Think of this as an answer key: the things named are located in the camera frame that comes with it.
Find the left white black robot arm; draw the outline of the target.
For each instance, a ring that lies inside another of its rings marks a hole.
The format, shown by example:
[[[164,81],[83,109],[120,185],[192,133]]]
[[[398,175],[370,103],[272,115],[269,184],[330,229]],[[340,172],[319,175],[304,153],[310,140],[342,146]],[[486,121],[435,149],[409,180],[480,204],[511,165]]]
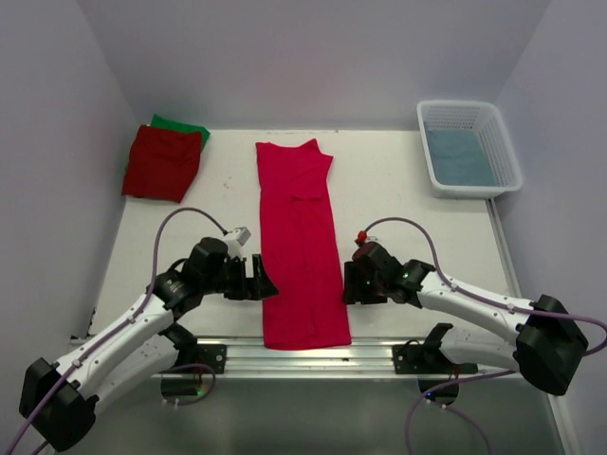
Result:
[[[25,372],[19,412],[46,446],[63,452],[94,426],[111,401],[157,373],[213,371],[195,362],[195,336],[178,320],[208,295],[227,300],[264,300],[279,291],[262,257],[246,271],[239,243],[201,239],[186,258],[154,274],[139,299],[103,331],[66,355],[38,358]]]

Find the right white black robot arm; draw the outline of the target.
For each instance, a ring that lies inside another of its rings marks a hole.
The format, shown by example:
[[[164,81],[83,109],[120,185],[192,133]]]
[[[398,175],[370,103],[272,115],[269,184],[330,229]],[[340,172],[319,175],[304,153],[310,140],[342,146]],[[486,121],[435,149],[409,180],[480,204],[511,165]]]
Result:
[[[427,336],[422,359],[444,372],[452,364],[474,363],[519,373],[535,388],[563,396],[586,354],[588,340],[561,302],[502,296],[464,288],[432,264],[401,263],[377,242],[360,246],[344,265],[347,304],[399,304],[445,313],[481,328],[472,334],[450,323]]]

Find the crimson pink t shirt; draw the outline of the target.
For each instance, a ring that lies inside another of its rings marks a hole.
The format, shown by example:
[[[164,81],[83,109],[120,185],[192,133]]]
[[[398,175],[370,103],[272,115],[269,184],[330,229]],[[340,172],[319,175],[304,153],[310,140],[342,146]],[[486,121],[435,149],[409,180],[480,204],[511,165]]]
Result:
[[[296,351],[351,343],[331,200],[333,158],[311,139],[256,145],[262,259],[277,296],[263,302],[266,347]]]

